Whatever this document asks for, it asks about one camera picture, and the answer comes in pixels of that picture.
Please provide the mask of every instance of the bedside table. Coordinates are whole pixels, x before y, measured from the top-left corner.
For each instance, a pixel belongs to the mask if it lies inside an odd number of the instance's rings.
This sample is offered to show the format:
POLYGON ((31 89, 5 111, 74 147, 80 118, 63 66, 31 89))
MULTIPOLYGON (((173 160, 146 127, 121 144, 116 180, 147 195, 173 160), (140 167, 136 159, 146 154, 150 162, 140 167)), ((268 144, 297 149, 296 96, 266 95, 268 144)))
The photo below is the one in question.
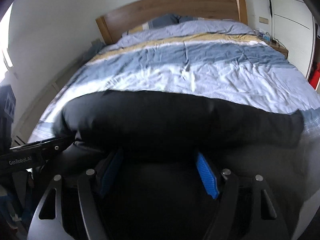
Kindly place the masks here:
POLYGON ((285 56, 286 59, 288 59, 289 51, 284 46, 280 45, 279 43, 272 43, 271 41, 267 44, 276 51, 279 51, 281 54, 285 56))

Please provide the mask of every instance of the white wardrobe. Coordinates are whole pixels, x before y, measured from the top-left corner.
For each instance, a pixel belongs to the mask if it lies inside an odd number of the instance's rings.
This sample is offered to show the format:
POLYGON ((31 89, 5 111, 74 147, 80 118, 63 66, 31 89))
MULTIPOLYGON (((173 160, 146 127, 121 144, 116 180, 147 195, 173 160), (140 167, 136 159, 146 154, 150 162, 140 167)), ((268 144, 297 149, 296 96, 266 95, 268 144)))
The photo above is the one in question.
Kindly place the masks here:
POLYGON ((289 51, 288 60, 308 79, 313 62, 316 30, 303 0, 271 0, 272 36, 289 51))

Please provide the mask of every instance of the wall socket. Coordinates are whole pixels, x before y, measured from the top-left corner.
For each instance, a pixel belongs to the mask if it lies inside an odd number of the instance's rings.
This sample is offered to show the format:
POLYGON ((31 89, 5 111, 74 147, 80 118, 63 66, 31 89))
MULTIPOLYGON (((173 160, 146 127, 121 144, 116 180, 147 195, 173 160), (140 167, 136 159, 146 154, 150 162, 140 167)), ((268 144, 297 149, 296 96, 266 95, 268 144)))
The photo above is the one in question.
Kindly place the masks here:
POLYGON ((267 18, 259 17, 259 22, 264 24, 269 24, 269 20, 267 18))

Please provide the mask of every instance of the black cloth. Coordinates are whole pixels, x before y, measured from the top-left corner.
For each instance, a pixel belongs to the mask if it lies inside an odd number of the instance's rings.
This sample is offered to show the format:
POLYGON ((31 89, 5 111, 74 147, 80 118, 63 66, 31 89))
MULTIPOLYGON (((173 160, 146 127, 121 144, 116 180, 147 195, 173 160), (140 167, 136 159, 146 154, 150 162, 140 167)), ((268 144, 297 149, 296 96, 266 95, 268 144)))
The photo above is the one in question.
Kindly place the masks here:
POLYGON ((87 94, 68 102, 57 116, 55 135, 71 135, 76 142, 44 166, 42 187, 34 195, 39 199, 55 174, 94 168, 121 146, 124 164, 101 205, 115 239, 201 239, 218 203, 208 197, 196 171, 193 156, 199 149, 238 175, 253 177, 261 170, 269 175, 292 233, 301 202, 273 180, 278 169, 269 157, 279 162, 290 156, 302 130, 300 111, 274 114, 220 99, 151 91, 87 94))

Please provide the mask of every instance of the yellow stripe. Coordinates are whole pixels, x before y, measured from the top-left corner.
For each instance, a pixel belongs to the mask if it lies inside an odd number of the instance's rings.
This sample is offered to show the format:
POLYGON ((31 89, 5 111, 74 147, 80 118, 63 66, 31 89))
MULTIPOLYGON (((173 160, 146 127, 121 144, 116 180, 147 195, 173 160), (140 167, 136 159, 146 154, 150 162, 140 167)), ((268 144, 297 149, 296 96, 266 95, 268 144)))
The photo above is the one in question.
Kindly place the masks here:
POLYGON ((145 41, 133 46, 129 46, 122 49, 107 51, 106 53, 103 53, 101 55, 96 55, 94 58, 92 58, 90 61, 95 61, 98 59, 106 59, 110 56, 115 56, 121 53, 126 53, 129 51, 139 50, 143 49, 145 47, 154 47, 154 46, 160 46, 163 44, 168 43, 174 43, 174 42, 187 42, 187 41, 216 41, 216 40, 225 40, 225 41, 236 41, 236 42, 250 42, 250 41, 256 41, 261 42, 261 40, 252 35, 226 35, 226 34, 209 34, 209 33, 200 33, 195 34, 191 36, 185 36, 185 37, 172 37, 172 38, 166 38, 163 40, 153 40, 153 41, 145 41))

